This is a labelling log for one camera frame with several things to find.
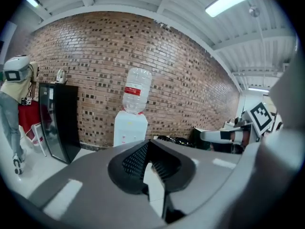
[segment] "white ceiling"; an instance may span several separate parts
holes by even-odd
[[[269,89],[282,75],[295,46],[295,33],[277,4],[271,0],[244,1],[212,18],[205,8],[214,0],[39,0],[38,9],[27,2],[40,28],[55,20],[90,11],[122,11],[168,24],[202,45],[228,72],[237,87]],[[249,14],[250,5],[261,13]]]

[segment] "white floor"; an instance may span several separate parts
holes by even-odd
[[[31,144],[22,137],[20,140],[22,148],[27,149],[27,156],[25,160],[25,168],[22,175],[15,174],[15,166],[12,161],[13,152],[3,134],[2,125],[0,124],[0,172],[1,176],[6,182],[7,186],[28,198],[30,194],[43,181],[65,168],[67,165],[63,162],[51,157],[48,149],[45,147],[47,156],[45,157],[40,147],[31,147]],[[77,154],[75,160],[83,155],[92,153],[93,151],[81,149]]]

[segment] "black refrigerator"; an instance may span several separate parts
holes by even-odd
[[[52,157],[69,164],[81,149],[77,129],[77,86],[39,84],[41,127]]]

